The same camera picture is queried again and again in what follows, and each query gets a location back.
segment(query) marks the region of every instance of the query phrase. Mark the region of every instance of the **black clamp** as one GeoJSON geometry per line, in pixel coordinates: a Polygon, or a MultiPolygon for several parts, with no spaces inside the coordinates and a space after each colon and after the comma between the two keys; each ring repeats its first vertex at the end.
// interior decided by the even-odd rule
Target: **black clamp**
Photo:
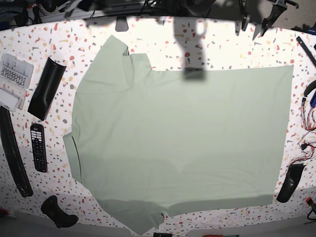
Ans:
{"type": "Polygon", "coordinates": [[[298,4],[296,2],[293,2],[291,0],[268,0],[273,3],[273,7],[270,13],[270,16],[268,18],[263,19],[262,22],[262,28],[261,28],[261,36],[265,34],[265,32],[270,28],[273,23],[278,19],[281,14],[287,10],[287,3],[295,6],[296,9],[298,9],[298,4]]]}
{"type": "Polygon", "coordinates": [[[241,13],[241,29],[246,31],[247,25],[250,21],[250,14],[246,12],[247,0],[239,0],[239,8],[241,13]]]}
{"type": "Polygon", "coordinates": [[[154,233],[153,237],[172,237],[172,234],[169,233],[154,233]]]}
{"type": "Polygon", "coordinates": [[[216,0],[203,0],[199,4],[195,5],[194,0],[184,0],[184,7],[193,15],[201,16],[205,11],[211,10],[212,5],[216,0]]]}

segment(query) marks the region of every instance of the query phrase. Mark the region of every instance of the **black plastic part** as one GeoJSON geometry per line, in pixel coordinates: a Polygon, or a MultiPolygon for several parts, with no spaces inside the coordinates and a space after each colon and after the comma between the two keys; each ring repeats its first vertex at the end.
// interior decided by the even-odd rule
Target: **black plastic part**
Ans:
{"type": "Polygon", "coordinates": [[[305,150],[305,149],[307,148],[307,146],[308,146],[307,143],[302,144],[302,145],[301,145],[302,150],[305,150]]]}
{"type": "Polygon", "coordinates": [[[0,107],[0,135],[4,154],[18,190],[23,197],[32,196],[33,190],[16,143],[10,112],[4,107],[0,107]]]}
{"type": "Polygon", "coordinates": [[[246,4],[247,0],[239,0],[239,9],[242,15],[241,17],[241,29],[242,31],[246,31],[247,25],[250,21],[250,14],[246,12],[246,4]]]}
{"type": "Polygon", "coordinates": [[[30,102],[30,114],[45,120],[65,69],[66,66],[61,66],[48,58],[30,102]]]}
{"type": "Polygon", "coordinates": [[[8,215],[8,211],[4,209],[0,209],[0,218],[3,218],[8,215]]]}
{"type": "Polygon", "coordinates": [[[314,89],[316,89],[316,80],[311,82],[306,89],[304,90],[304,97],[307,97],[309,93],[311,93],[314,89]]]}
{"type": "Polygon", "coordinates": [[[71,227],[78,221],[78,216],[68,215],[60,209],[55,195],[46,199],[41,205],[40,210],[56,224],[57,228],[71,227]]]}
{"type": "Polygon", "coordinates": [[[153,237],[172,237],[172,234],[169,233],[154,233],[153,237]]]}
{"type": "Polygon", "coordinates": [[[303,164],[293,164],[289,167],[280,193],[276,198],[279,202],[285,203],[290,200],[298,183],[301,180],[304,167],[305,165],[303,164]]]}
{"type": "Polygon", "coordinates": [[[48,12],[53,12],[57,7],[55,0],[39,0],[39,2],[48,12]]]}
{"type": "Polygon", "coordinates": [[[40,18],[40,8],[38,6],[33,7],[33,14],[34,14],[34,22],[36,24],[41,24],[43,23],[41,18],[40,18]]]}
{"type": "Polygon", "coordinates": [[[26,26],[29,20],[29,14],[26,7],[23,8],[22,12],[19,15],[16,15],[14,17],[14,20],[17,26],[26,26]]]}
{"type": "Polygon", "coordinates": [[[298,41],[298,43],[301,45],[301,47],[303,48],[303,50],[306,52],[308,58],[311,60],[311,62],[313,63],[314,67],[316,68],[316,60],[313,57],[312,53],[309,51],[309,49],[307,48],[307,46],[305,45],[305,43],[303,42],[303,40],[301,39],[301,37],[297,37],[296,40],[298,41]]]}
{"type": "Polygon", "coordinates": [[[308,204],[308,206],[314,204],[314,201],[313,201],[313,199],[312,199],[311,197],[307,198],[307,199],[305,200],[305,202],[308,204]]]}
{"type": "Polygon", "coordinates": [[[201,14],[209,10],[216,0],[202,0],[195,4],[194,0],[184,0],[185,8],[193,15],[200,17],[201,14]]]}
{"type": "Polygon", "coordinates": [[[287,9],[286,5],[273,5],[270,16],[264,18],[261,27],[261,36],[273,25],[279,16],[287,9]]]}
{"type": "Polygon", "coordinates": [[[128,23],[126,16],[118,16],[117,23],[115,25],[115,30],[117,32],[125,32],[128,31],[128,23]]]}

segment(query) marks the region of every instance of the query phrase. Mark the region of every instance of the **black curved plastic piece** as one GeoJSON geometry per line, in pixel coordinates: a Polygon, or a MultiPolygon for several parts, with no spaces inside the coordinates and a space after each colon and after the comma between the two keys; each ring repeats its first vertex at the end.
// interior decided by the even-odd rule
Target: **black curved plastic piece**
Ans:
{"type": "Polygon", "coordinates": [[[286,5],[273,5],[270,16],[264,18],[261,26],[261,36],[273,25],[279,16],[287,9],[286,5]]]}
{"type": "Polygon", "coordinates": [[[206,10],[210,9],[216,0],[203,0],[199,4],[195,5],[193,0],[185,0],[184,6],[193,16],[200,16],[206,10]]]}
{"type": "Polygon", "coordinates": [[[305,51],[305,53],[307,54],[308,58],[311,60],[312,64],[314,65],[314,67],[316,68],[316,59],[314,58],[314,56],[310,52],[310,50],[307,48],[307,46],[304,43],[304,41],[301,39],[301,37],[297,37],[296,40],[298,41],[298,43],[300,44],[302,49],[305,51]]]}
{"type": "Polygon", "coordinates": [[[55,195],[46,199],[40,209],[56,224],[57,228],[71,227],[78,221],[78,217],[76,215],[68,215],[60,209],[55,195]]]}
{"type": "Polygon", "coordinates": [[[311,93],[314,89],[316,89],[316,80],[314,80],[311,84],[309,84],[305,91],[304,91],[304,97],[307,97],[309,93],[311,93]]]}
{"type": "Polygon", "coordinates": [[[53,12],[57,7],[55,0],[39,0],[39,2],[48,12],[53,12]]]}
{"type": "Polygon", "coordinates": [[[289,167],[280,193],[276,198],[279,202],[285,203],[290,200],[298,183],[301,180],[304,167],[305,165],[303,164],[293,164],[289,167]]]}
{"type": "Polygon", "coordinates": [[[50,58],[47,59],[38,86],[30,102],[28,109],[30,114],[43,121],[45,120],[65,69],[66,66],[61,66],[50,58]]]}
{"type": "Polygon", "coordinates": [[[4,154],[18,190],[24,198],[32,196],[33,190],[16,143],[10,112],[4,107],[0,107],[0,135],[4,154]]]}

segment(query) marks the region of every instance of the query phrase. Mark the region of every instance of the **electrical wire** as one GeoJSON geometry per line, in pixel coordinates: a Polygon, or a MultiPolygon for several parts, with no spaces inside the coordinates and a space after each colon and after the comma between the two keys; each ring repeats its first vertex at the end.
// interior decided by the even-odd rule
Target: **electrical wire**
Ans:
{"type": "Polygon", "coordinates": [[[306,161],[306,160],[309,160],[309,159],[313,159],[315,158],[314,154],[315,154],[315,147],[312,146],[311,144],[307,144],[307,147],[310,147],[311,150],[310,151],[307,151],[307,152],[304,152],[305,154],[296,158],[294,161],[292,161],[292,163],[289,165],[289,167],[291,165],[293,165],[294,163],[298,162],[298,161],[306,161]]]}
{"type": "Polygon", "coordinates": [[[140,9],[140,12],[139,12],[139,16],[143,13],[143,10],[144,10],[144,7],[146,6],[146,2],[147,2],[147,0],[145,0],[144,1],[144,4],[143,4],[143,6],[142,6],[142,8],[140,9]]]}
{"type": "Polygon", "coordinates": [[[313,210],[311,210],[308,215],[307,215],[307,219],[310,221],[316,221],[316,218],[310,218],[310,215],[313,213],[313,210]]]}
{"type": "Polygon", "coordinates": [[[5,11],[5,12],[1,12],[0,15],[2,14],[6,14],[6,13],[14,13],[14,14],[21,14],[20,12],[18,11],[5,11]]]}
{"type": "Polygon", "coordinates": [[[93,10],[93,13],[91,14],[91,16],[89,18],[92,18],[94,16],[95,10],[93,10]]]}
{"type": "Polygon", "coordinates": [[[314,131],[316,129],[316,121],[314,120],[315,107],[310,109],[310,111],[308,112],[308,115],[306,116],[305,104],[306,104],[306,98],[304,97],[302,99],[302,104],[301,104],[302,125],[305,130],[312,133],[316,133],[316,131],[314,131]]]}
{"type": "Polygon", "coordinates": [[[36,22],[35,22],[31,17],[29,17],[29,20],[31,20],[32,23],[33,23],[34,25],[36,25],[36,22]]]}

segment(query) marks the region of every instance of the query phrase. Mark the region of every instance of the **shirt sleeve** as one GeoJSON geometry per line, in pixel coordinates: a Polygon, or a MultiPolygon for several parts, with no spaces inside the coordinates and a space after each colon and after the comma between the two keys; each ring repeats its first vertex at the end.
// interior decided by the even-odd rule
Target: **shirt sleeve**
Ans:
{"type": "Polygon", "coordinates": [[[77,93],[104,94],[128,90],[133,82],[133,69],[126,44],[114,36],[104,43],[77,93]]]}

